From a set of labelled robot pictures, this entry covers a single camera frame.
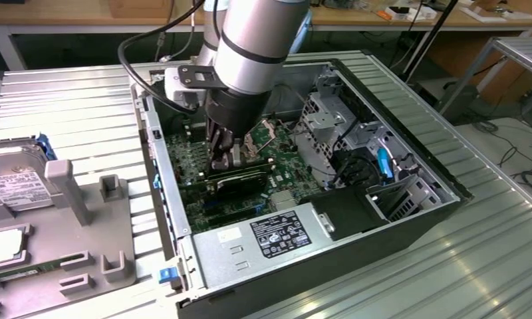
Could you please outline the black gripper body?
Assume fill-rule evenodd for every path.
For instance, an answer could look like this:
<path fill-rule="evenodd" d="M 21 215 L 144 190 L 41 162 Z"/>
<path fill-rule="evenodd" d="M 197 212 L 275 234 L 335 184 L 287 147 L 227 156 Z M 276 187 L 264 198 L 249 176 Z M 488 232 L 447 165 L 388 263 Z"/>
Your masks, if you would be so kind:
<path fill-rule="evenodd" d="M 205 105 L 208 136 L 221 128 L 231 131 L 233 136 L 244 136 L 263 114 L 271 91 L 243 94 L 232 89 L 212 89 L 208 93 Z"/>

